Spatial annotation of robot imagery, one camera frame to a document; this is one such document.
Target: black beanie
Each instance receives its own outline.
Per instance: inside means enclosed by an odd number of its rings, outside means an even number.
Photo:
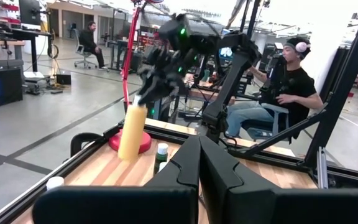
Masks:
[[[310,41],[302,37],[288,39],[284,46],[293,48],[298,54],[301,55],[302,60],[305,59],[308,53],[310,53]]]

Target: headphones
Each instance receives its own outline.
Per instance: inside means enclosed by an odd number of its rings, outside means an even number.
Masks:
[[[303,53],[309,48],[310,48],[310,44],[307,44],[306,42],[299,42],[295,46],[295,50],[299,53]]]

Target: gray floor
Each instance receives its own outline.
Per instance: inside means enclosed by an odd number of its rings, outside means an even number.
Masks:
[[[21,102],[0,107],[0,209],[68,158],[74,135],[102,133],[124,117],[121,76],[113,71],[75,68],[74,61],[81,59],[74,53],[75,43],[57,40],[56,44],[59,67],[71,72],[71,88],[59,95],[25,95]],[[103,48],[103,52],[108,63],[109,49]],[[6,54],[0,50],[2,58]],[[24,61],[24,68],[31,70],[30,55],[24,54]],[[39,57],[43,74],[51,74],[51,66],[47,56]],[[140,87],[135,75],[130,75],[129,83],[130,92]],[[305,155],[315,129],[308,128],[291,145],[277,145],[293,150],[297,156]],[[241,136],[249,139],[246,133]],[[331,161],[358,170],[357,90],[337,121],[327,149]]]

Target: man in black clothes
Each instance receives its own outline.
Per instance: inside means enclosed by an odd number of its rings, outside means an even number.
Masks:
[[[104,66],[102,49],[100,49],[93,40],[93,32],[95,30],[96,30],[95,22],[90,21],[86,29],[81,31],[78,39],[80,40],[80,44],[84,46],[85,52],[89,52],[96,56],[96,59],[98,59],[98,63],[99,63],[99,69],[104,70],[107,68]]]
[[[289,111],[290,126],[305,119],[309,109],[319,109],[323,106],[320,96],[314,88],[313,80],[301,68],[301,61],[310,52],[308,40],[295,37],[289,39],[284,45],[283,57],[287,64],[286,76],[292,83],[284,93],[278,95],[275,100],[268,93],[262,93],[259,101],[250,101],[232,105],[227,110],[227,123],[229,125],[226,134],[236,137],[239,135],[241,124],[245,120],[273,122],[273,112],[263,108],[261,103],[276,104],[287,108]],[[254,76],[265,83],[267,75],[255,67],[249,69]]]

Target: red base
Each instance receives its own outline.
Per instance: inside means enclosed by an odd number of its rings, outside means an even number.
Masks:
[[[119,143],[121,141],[121,135],[122,135],[122,130],[120,130],[115,136],[111,137],[109,140],[110,147],[115,151],[118,151]],[[147,152],[147,150],[149,150],[151,146],[152,146],[152,138],[149,136],[149,134],[143,132],[142,142],[140,143],[140,148],[139,148],[139,154],[143,152]]]

